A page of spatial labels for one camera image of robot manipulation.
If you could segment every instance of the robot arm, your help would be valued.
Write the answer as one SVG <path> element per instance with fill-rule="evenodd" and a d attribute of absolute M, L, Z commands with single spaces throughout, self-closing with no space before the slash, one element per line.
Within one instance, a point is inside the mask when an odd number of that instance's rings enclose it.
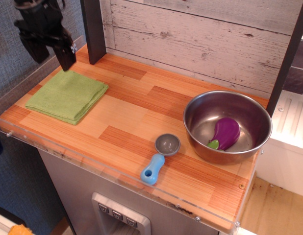
<path fill-rule="evenodd" d="M 70 33 L 62 26 L 63 16 L 57 0 L 14 0 L 23 20 L 15 21 L 20 38 L 28 53 L 37 63 L 42 63 L 52 47 L 64 71 L 76 62 L 76 46 Z"/>

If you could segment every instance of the folded green towel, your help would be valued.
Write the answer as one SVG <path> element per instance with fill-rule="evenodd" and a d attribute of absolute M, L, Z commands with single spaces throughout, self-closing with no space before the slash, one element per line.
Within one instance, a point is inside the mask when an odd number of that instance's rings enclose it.
<path fill-rule="evenodd" d="M 76 125 L 108 85 L 63 70 L 36 92 L 25 107 Z"/>

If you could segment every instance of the orange wood grain surface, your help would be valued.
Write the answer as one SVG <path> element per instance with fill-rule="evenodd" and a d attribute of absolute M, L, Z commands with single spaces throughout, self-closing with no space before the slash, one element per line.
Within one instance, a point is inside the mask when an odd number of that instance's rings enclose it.
<path fill-rule="evenodd" d="M 1 115 L 3 130 L 191 217 L 198 215 L 221 231 L 232 229 L 257 156 L 228 166 L 205 162 L 190 146 L 182 120 L 194 96 L 223 87 L 110 54 L 90 65 L 85 46 L 77 52 L 71 70 L 104 82 L 109 89 L 73 126 L 25 108 L 28 99 L 59 70 Z M 250 97 L 267 105 L 265 99 Z M 156 153 L 154 141 L 163 133 L 177 135 L 181 148 L 166 157 L 157 183 L 149 187 L 139 176 Z"/>

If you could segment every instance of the orange object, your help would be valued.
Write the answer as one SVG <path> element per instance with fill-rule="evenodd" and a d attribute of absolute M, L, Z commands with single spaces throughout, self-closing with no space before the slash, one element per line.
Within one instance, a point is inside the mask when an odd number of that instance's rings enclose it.
<path fill-rule="evenodd" d="M 14 225 L 11 227 L 8 235 L 32 235 L 32 231 L 23 224 Z"/>

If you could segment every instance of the toy eggplant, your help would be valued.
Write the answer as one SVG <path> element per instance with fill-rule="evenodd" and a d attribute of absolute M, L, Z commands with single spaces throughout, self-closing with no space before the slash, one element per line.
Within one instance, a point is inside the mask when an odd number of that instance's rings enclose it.
<path fill-rule="evenodd" d="M 215 135 L 209 141 L 207 146 L 213 149 L 225 151 L 234 145 L 239 137 L 239 124 L 229 117 L 224 117 L 216 122 Z"/>

